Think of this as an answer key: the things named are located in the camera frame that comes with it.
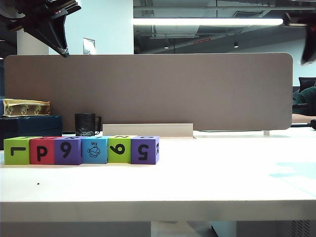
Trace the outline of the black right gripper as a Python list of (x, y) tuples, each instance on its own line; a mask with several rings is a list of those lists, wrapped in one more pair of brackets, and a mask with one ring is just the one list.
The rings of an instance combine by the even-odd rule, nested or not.
[(301, 65), (311, 64), (316, 60), (316, 13), (286, 13), (283, 23), (289, 27), (307, 27)]

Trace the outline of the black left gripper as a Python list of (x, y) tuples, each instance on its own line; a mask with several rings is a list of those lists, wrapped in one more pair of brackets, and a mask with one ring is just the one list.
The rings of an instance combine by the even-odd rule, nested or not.
[(2, 0), (0, 20), (9, 31), (24, 31), (40, 40), (64, 58), (69, 54), (66, 35), (66, 15), (81, 9), (78, 0)]

